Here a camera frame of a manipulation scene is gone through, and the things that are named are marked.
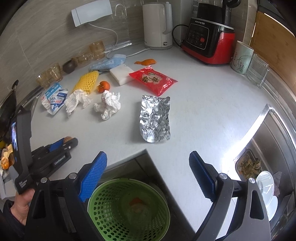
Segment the person's left hand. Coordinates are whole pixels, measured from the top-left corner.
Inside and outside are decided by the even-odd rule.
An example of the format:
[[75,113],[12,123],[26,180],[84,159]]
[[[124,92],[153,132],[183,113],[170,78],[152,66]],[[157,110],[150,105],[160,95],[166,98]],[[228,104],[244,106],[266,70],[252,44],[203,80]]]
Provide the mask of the person's left hand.
[[11,207],[11,213],[22,225],[26,224],[29,204],[32,201],[34,193],[34,189],[28,189],[22,194],[16,193],[15,202]]

